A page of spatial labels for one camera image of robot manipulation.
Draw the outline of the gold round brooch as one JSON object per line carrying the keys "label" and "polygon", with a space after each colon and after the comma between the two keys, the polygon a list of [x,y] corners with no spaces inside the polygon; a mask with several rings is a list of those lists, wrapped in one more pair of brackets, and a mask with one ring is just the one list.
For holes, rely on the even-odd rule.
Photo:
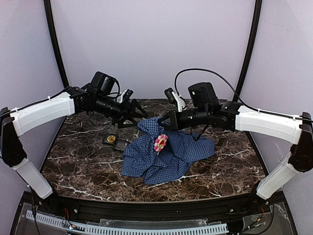
{"label": "gold round brooch", "polygon": [[115,135],[109,135],[109,136],[107,137],[107,142],[108,142],[108,143],[114,143],[115,140],[116,140],[116,136],[115,136]]}

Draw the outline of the blue checkered shirt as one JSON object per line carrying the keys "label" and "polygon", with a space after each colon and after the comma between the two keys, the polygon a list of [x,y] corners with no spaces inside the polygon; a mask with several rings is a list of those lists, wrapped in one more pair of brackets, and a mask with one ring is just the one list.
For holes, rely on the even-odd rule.
{"label": "blue checkered shirt", "polygon": [[[215,142],[205,137],[198,141],[184,131],[165,130],[158,124],[158,118],[141,120],[137,124],[143,135],[130,143],[123,152],[121,175],[143,178],[144,184],[167,183],[182,177],[197,161],[215,154]],[[154,151],[156,138],[168,136],[166,146],[159,152]]]}

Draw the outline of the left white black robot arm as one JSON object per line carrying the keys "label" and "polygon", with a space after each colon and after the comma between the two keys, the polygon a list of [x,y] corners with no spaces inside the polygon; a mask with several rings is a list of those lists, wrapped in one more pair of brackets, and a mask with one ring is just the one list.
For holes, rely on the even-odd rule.
{"label": "left white black robot arm", "polygon": [[23,107],[1,109],[0,157],[41,199],[51,197],[53,187],[28,158],[20,137],[52,121],[82,112],[103,114],[118,128],[136,126],[136,119],[147,118],[147,112],[131,98],[133,91],[119,90],[112,96],[114,85],[119,85],[116,78],[97,71],[91,82],[81,88],[68,86]]}

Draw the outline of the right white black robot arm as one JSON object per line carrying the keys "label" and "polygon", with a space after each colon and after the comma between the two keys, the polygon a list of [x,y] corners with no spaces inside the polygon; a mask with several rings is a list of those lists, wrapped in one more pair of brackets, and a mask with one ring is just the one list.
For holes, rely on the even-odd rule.
{"label": "right white black robot arm", "polygon": [[188,88],[193,108],[173,89],[164,91],[176,110],[168,112],[159,121],[165,129],[176,131],[189,127],[222,128],[229,131],[254,132],[288,141],[290,153],[256,186],[255,194],[269,199],[279,188],[301,172],[313,168],[313,126],[309,113],[285,115],[248,107],[241,102],[220,104],[209,82],[197,83]]}

